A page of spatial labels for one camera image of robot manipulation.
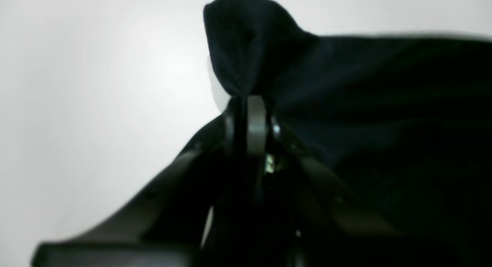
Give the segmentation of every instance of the dark fabric cover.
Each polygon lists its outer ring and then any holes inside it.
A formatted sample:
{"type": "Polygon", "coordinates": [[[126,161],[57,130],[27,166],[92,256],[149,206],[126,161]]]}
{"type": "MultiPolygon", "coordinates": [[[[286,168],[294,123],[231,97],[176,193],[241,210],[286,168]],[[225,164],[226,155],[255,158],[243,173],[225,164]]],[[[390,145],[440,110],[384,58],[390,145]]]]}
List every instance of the dark fabric cover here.
{"type": "MultiPolygon", "coordinates": [[[[216,0],[204,23],[230,95],[270,99],[312,154],[386,219],[485,264],[492,43],[316,36],[270,0],[216,0]]],[[[197,136],[209,138],[220,120],[197,136]]]]}

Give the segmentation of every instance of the white background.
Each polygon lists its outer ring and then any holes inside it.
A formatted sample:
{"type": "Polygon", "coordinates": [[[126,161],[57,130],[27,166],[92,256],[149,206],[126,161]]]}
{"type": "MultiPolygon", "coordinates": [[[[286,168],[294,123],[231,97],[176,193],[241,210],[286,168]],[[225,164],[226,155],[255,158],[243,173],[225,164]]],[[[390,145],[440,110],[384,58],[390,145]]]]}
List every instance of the white background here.
{"type": "MultiPolygon", "coordinates": [[[[219,115],[211,1],[0,0],[1,267],[108,217],[219,115]]],[[[318,34],[492,36],[492,0],[276,1],[318,34]]]]}

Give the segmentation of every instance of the black fabric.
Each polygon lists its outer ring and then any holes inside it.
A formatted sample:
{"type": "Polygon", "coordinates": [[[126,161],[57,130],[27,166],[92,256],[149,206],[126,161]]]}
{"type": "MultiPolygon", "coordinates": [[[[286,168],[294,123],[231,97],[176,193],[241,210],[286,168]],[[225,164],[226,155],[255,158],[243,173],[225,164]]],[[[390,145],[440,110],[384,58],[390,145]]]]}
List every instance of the black fabric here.
{"type": "Polygon", "coordinates": [[[273,101],[313,155],[385,218],[485,265],[492,43],[316,36],[270,0],[216,0],[204,23],[230,95],[273,101]]]}

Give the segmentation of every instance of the black cloth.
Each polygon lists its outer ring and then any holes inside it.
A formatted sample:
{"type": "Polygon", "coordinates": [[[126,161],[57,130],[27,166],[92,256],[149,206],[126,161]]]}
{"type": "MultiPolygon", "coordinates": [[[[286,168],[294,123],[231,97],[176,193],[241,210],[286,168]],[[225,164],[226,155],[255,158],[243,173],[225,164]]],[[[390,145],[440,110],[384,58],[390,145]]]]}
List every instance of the black cloth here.
{"type": "MultiPolygon", "coordinates": [[[[492,43],[316,36],[270,0],[216,0],[204,24],[230,95],[273,101],[311,153],[395,226],[485,265],[492,43]]],[[[221,117],[197,138],[220,126],[221,117]]]]}

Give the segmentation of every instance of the white wall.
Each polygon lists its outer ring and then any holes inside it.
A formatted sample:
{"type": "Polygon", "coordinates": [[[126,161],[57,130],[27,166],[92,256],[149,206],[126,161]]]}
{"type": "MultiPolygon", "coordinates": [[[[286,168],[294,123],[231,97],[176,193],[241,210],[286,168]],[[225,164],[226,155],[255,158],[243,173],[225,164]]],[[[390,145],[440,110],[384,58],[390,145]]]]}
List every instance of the white wall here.
{"type": "MultiPolygon", "coordinates": [[[[102,221],[219,114],[210,1],[0,0],[0,266],[102,221]]],[[[276,1],[319,34],[492,36],[492,0],[276,1]]]]}

